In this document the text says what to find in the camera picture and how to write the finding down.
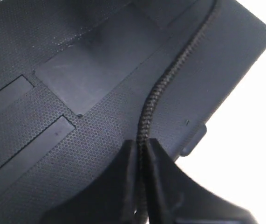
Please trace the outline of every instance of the black braided cable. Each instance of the black braided cable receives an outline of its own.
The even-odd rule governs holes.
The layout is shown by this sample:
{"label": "black braided cable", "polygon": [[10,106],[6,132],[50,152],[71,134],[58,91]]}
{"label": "black braided cable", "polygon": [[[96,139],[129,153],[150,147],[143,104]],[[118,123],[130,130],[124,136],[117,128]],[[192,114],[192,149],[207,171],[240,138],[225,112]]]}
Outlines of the black braided cable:
{"label": "black braided cable", "polygon": [[[146,146],[146,141],[148,140],[150,135],[150,125],[157,104],[160,98],[162,97],[163,93],[165,92],[166,88],[173,81],[173,79],[179,73],[182,66],[185,64],[185,62],[189,59],[194,50],[196,50],[201,41],[204,39],[206,30],[210,27],[210,25],[218,15],[221,1],[222,0],[213,1],[212,7],[208,15],[205,17],[204,21],[194,32],[194,34],[192,35],[186,46],[178,54],[174,62],[168,67],[168,69],[164,72],[164,74],[155,83],[148,97],[146,98],[139,119],[137,138],[136,138],[141,170],[143,166],[142,154],[144,147]],[[147,222],[147,218],[148,218],[147,203],[146,203],[145,190],[143,189],[140,190],[140,195],[138,195],[136,223],[145,224]]]}

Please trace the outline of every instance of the dark gray plastic surface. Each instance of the dark gray plastic surface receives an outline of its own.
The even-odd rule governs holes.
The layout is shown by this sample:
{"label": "dark gray plastic surface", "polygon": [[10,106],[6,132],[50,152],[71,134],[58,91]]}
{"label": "dark gray plastic surface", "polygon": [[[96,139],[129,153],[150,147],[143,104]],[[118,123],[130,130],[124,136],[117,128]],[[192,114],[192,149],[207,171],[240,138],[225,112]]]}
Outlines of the dark gray plastic surface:
{"label": "dark gray plastic surface", "polygon": [[[175,1],[145,0],[146,5],[138,6],[129,2],[0,3],[0,94],[19,77],[30,84],[0,107],[0,174],[3,168],[13,166],[21,153],[38,152],[26,149],[59,118],[65,118],[71,127],[59,141],[49,136],[48,141],[55,143],[53,148],[45,149],[45,156],[33,157],[26,169],[2,183],[7,189],[0,190],[0,223],[35,223],[45,210],[75,195],[106,168],[123,141],[135,138],[139,114],[152,85],[211,6],[211,0],[198,0],[193,5],[189,1],[171,18],[152,4],[163,7]],[[106,39],[102,32],[109,30],[111,35]],[[125,30],[133,33],[124,35]],[[126,43],[134,43],[134,48]],[[105,48],[103,54],[97,46]],[[178,156],[265,48],[266,25],[236,1],[224,0],[206,39],[158,105],[152,137],[158,138],[173,158]],[[68,54],[59,66],[69,65],[71,60],[76,69],[67,67],[69,76],[53,72],[56,60]],[[138,60],[126,58],[128,55]],[[72,57],[85,60],[80,64]],[[92,69],[77,73],[87,62]],[[84,78],[91,85],[86,85]],[[90,95],[97,97],[90,101]]]}

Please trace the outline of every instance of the white background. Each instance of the white background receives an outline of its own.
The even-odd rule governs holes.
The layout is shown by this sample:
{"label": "white background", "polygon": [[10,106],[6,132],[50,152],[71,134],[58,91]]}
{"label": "white background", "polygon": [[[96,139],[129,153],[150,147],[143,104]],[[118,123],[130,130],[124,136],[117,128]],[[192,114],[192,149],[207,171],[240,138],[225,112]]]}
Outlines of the white background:
{"label": "white background", "polygon": [[[239,0],[266,23],[266,0]],[[266,224],[266,51],[207,123],[207,134],[179,167]]]}

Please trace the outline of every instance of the cable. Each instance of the cable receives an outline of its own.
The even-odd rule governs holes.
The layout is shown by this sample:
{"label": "cable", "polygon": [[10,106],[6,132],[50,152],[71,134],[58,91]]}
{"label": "cable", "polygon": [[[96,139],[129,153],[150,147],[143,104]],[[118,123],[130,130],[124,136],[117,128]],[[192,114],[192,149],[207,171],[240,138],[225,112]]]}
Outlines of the cable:
{"label": "cable", "polygon": [[[168,69],[164,72],[164,74],[158,79],[158,81],[154,84],[151,89],[146,101],[143,105],[142,112],[140,115],[139,123],[138,123],[138,131],[137,131],[137,148],[139,151],[139,162],[140,169],[142,170],[143,164],[143,150],[146,146],[146,141],[150,135],[150,125],[153,119],[154,112],[156,110],[157,104],[165,92],[166,88],[173,81],[176,75],[179,73],[182,66],[192,55],[194,50],[198,47],[201,41],[205,37],[206,30],[210,27],[214,19],[217,17],[220,5],[222,0],[214,0],[212,7],[205,17],[204,21],[200,24],[198,29],[194,32],[186,46],[180,51],[176,59],[171,63]],[[144,188],[143,180],[140,178],[141,188]],[[137,212],[136,212],[136,223],[144,224],[147,222],[147,203],[146,203],[146,195],[145,189],[139,190],[138,200],[137,200]]]}

